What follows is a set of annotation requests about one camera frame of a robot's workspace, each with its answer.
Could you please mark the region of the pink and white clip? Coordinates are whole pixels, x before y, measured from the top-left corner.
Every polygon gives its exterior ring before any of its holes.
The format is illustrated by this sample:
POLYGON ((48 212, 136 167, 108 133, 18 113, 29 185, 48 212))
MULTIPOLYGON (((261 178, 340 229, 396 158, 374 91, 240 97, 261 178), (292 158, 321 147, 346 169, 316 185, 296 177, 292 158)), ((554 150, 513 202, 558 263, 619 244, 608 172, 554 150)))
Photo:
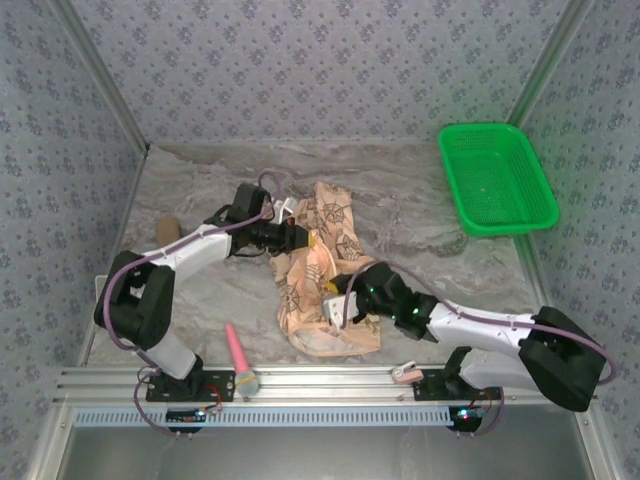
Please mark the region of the pink and white clip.
POLYGON ((417 367, 415 361, 409 361, 392 370, 391 378, 395 384, 411 385, 424 379, 423 372, 417 367))

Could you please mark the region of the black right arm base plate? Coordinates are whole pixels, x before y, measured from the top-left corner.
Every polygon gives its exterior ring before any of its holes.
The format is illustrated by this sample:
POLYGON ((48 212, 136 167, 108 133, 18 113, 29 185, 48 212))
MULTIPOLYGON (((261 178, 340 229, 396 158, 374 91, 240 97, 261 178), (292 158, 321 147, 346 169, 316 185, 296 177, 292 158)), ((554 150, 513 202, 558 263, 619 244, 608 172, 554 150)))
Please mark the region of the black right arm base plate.
POLYGON ((422 369, 423 379, 412 384, 416 401, 501 400, 499 388, 472 387, 458 374, 444 369, 422 369))

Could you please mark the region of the brown cardboard tube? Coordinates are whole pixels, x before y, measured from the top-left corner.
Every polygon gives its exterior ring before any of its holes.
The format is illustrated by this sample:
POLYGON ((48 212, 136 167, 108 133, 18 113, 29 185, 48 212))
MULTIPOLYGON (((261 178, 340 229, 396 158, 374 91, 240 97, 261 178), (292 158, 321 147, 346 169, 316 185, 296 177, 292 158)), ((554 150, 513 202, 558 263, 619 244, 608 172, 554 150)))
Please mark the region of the brown cardboard tube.
POLYGON ((173 215, 166 215, 156 221, 156 244, 165 247, 182 237, 179 220, 173 215))

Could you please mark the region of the green plastic basket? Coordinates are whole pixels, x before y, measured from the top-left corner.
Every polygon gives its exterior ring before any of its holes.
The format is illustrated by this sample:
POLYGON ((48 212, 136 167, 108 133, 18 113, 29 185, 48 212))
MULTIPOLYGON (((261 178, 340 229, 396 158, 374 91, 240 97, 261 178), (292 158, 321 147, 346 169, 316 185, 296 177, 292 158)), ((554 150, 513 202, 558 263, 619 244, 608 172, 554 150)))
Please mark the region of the green plastic basket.
POLYGON ((440 131, 438 145, 467 235, 516 236, 558 222, 558 203, 520 129, 506 123, 450 125, 440 131))

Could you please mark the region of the aluminium frame post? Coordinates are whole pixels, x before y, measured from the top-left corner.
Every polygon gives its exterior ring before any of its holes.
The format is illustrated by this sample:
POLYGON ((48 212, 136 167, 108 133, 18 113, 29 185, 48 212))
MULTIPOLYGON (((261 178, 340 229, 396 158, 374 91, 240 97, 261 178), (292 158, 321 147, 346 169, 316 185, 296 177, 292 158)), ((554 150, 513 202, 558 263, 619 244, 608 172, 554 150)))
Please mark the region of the aluminium frame post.
POLYGON ((71 43, 88 69, 96 87, 122 128, 131 145, 143 156, 148 142, 132 110, 122 95, 115 77, 102 59, 90 31, 70 0, 47 0, 71 43))
POLYGON ((506 122, 523 129, 554 71, 596 0, 567 0, 506 122))

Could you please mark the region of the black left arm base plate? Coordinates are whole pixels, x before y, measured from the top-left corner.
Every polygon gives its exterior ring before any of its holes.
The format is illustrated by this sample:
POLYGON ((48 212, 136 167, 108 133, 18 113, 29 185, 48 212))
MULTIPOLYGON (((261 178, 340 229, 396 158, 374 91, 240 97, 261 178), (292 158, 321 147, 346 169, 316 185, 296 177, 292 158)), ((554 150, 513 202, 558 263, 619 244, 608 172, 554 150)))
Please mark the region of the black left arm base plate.
POLYGON ((165 373, 149 380, 145 400, 152 403, 215 404, 231 402, 235 393, 235 374, 231 370, 201 370, 177 380, 165 373))

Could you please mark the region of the peach printed t-shirt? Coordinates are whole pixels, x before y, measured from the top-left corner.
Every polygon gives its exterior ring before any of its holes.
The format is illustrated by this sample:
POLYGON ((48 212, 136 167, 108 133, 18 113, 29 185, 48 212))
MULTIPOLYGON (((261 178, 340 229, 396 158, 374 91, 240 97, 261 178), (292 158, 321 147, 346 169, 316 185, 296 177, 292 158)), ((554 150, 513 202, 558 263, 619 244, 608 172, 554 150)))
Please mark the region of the peach printed t-shirt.
POLYGON ((307 229, 313 245, 270 258, 281 298, 277 319, 289 342, 314 357, 359 356, 381 347, 379 317, 367 315, 344 329, 333 326, 322 311, 332 293, 329 281, 351 274, 369 262, 355 231, 351 192, 324 182, 299 201, 293 217, 307 229))

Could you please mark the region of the pink toy microphone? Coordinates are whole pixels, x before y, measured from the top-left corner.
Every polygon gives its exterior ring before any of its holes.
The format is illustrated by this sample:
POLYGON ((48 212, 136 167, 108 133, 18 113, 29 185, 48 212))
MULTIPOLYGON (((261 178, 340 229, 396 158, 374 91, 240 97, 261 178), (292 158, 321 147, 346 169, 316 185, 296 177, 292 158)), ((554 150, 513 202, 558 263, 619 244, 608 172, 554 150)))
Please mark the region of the pink toy microphone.
POLYGON ((235 371, 235 391, 242 398, 251 398, 259 391, 259 377, 251 369, 246 359, 244 349, 233 324, 228 323, 225 326, 225 334, 235 371))

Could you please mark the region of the grey metal panel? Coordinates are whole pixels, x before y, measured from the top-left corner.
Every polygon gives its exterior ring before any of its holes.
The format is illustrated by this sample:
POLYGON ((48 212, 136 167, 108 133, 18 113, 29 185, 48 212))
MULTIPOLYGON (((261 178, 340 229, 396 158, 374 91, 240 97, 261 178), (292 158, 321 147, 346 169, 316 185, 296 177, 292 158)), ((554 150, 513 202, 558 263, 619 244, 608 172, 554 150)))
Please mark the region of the grey metal panel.
POLYGON ((79 428, 59 480, 594 480, 570 436, 432 427, 231 428, 172 440, 79 428))

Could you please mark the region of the aluminium mounting rail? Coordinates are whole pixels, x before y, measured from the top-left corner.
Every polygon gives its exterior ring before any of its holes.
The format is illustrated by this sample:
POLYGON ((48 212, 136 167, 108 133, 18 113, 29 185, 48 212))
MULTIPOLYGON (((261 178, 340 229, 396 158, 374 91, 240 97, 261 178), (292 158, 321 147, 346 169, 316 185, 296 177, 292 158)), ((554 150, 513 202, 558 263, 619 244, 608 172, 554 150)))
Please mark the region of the aluminium mounting rail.
MULTIPOLYGON (((235 406, 400 405, 415 401, 413 389, 391 379, 390 366, 274 365, 256 367, 258 393, 236 396, 235 406)), ((61 370, 51 394, 57 404, 129 406, 138 376, 134 367, 74 367, 61 370)))

